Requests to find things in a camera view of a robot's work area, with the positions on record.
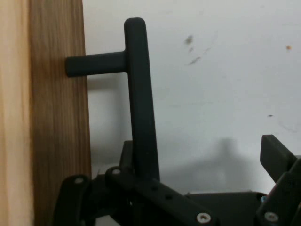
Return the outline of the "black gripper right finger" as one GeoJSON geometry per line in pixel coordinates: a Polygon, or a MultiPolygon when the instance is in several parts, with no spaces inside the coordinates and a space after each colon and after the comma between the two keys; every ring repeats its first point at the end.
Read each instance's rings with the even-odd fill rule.
{"type": "Polygon", "coordinates": [[[261,138],[260,162],[275,182],[256,211],[261,226],[301,224],[301,160],[274,135],[261,138]]]}

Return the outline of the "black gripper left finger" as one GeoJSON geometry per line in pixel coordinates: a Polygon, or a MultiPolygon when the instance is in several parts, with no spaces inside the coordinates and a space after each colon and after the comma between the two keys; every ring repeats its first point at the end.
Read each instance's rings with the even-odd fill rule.
{"type": "Polygon", "coordinates": [[[119,166],[90,179],[67,177],[55,205],[53,225],[92,226],[110,216],[122,226],[217,226],[209,209],[157,180],[135,175],[133,143],[123,144],[119,166]]]}

